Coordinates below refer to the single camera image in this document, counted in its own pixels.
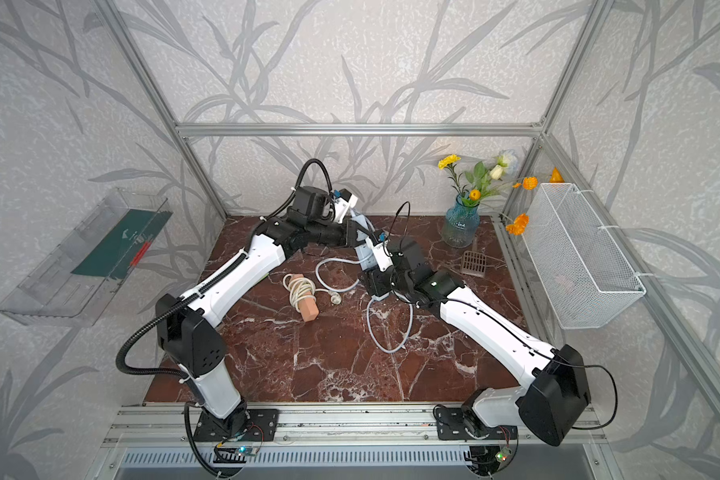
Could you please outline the grey white power strip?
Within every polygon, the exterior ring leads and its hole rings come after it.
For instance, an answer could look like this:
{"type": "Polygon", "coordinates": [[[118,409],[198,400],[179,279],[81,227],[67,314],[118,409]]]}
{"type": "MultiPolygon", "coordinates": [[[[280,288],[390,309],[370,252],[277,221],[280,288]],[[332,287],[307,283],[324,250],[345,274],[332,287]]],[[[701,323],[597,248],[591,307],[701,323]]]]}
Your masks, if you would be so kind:
{"type": "Polygon", "coordinates": [[[351,220],[356,223],[356,243],[355,251],[358,257],[360,268],[363,271],[371,269],[377,265],[374,254],[372,252],[372,246],[368,246],[366,239],[372,237],[374,234],[374,228],[372,223],[366,218],[365,215],[356,212],[354,209],[350,210],[351,220]]]}

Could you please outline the pink power strip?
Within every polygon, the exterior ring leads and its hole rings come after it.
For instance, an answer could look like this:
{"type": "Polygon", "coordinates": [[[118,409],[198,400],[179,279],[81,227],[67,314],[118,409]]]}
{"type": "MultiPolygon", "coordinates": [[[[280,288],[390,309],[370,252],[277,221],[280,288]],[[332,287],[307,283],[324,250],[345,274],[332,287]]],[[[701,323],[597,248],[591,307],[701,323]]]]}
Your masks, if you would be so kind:
{"type": "Polygon", "coordinates": [[[289,302],[305,322],[314,321],[319,315],[314,282],[302,274],[288,274],[284,277],[289,292],[289,302]]]}

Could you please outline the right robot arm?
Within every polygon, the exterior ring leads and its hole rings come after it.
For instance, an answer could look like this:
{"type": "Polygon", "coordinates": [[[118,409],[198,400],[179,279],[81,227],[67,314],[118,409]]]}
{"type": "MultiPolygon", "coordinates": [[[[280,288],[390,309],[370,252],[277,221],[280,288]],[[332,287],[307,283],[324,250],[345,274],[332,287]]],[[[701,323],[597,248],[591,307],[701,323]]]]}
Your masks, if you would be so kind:
{"type": "Polygon", "coordinates": [[[490,353],[513,376],[514,387],[476,390],[461,406],[465,433],[482,440],[502,427],[524,426],[558,446],[576,429],[592,396],[592,365],[572,346],[556,348],[499,314],[454,272],[431,267],[418,243],[373,229],[352,213],[368,250],[366,288],[373,300],[393,296],[411,311],[427,310],[490,353]]]}

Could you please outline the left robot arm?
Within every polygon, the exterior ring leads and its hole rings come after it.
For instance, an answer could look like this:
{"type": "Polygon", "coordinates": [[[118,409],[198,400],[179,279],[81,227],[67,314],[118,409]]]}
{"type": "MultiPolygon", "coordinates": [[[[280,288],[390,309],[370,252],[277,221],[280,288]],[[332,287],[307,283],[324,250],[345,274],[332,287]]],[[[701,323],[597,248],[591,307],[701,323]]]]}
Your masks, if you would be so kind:
{"type": "Polygon", "coordinates": [[[229,310],[251,288],[296,252],[315,244],[355,247],[357,230],[343,218],[348,190],[320,189],[303,183],[307,170],[327,170],[316,158],[301,167],[287,199],[252,228],[245,246],[219,270],[179,297],[164,295],[152,320],[134,332],[115,357],[116,368],[127,375],[171,375],[189,385],[203,412],[226,435],[243,431],[247,404],[233,384],[224,357],[226,343],[217,328],[229,310]],[[174,367],[136,367],[128,364],[131,348],[149,331],[174,367]]]}

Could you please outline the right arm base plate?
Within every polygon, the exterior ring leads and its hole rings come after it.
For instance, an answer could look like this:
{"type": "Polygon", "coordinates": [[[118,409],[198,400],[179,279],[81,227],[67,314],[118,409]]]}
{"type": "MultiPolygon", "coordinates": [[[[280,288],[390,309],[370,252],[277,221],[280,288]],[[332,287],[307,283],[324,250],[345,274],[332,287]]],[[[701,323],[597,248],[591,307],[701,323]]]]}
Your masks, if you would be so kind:
{"type": "Polygon", "coordinates": [[[518,436],[516,426],[499,425],[489,427],[477,416],[462,407],[447,407],[436,404],[432,409],[439,440],[496,440],[510,443],[518,436]]]}

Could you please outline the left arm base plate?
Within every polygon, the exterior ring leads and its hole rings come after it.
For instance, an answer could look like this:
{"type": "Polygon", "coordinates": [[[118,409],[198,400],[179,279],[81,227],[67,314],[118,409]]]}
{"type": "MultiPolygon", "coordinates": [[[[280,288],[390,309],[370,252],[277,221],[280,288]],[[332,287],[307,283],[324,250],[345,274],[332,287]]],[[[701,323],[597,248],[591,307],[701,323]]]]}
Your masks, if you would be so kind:
{"type": "Polygon", "coordinates": [[[193,439],[196,442],[221,440],[272,442],[279,413],[278,409],[254,408],[245,412],[238,409],[230,415],[230,419],[220,420],[202,409],[193,431],[193,439]]]}

